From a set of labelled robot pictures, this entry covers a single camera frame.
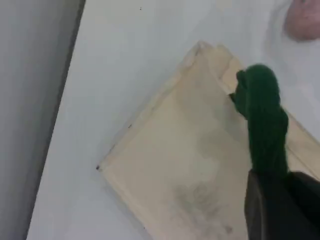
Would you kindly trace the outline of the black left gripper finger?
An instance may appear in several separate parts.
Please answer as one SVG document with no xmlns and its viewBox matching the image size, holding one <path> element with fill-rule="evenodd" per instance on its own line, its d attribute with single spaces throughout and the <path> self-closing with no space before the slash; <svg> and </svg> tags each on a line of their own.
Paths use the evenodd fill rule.
<svg viewBox="0 0 320 240">
<path fill-rule="evenodd" d="M 249 171 L 244 215 L 250 240 L 298 240 L 299 211 L 284 185 L 269 175 Z"/>
<path fill-rule="evenodd" d="M 288 230 L 290 240 L 320 238 L 320 182 L 301 171 L 287 176 L 289 193 Z"/>
</svg>

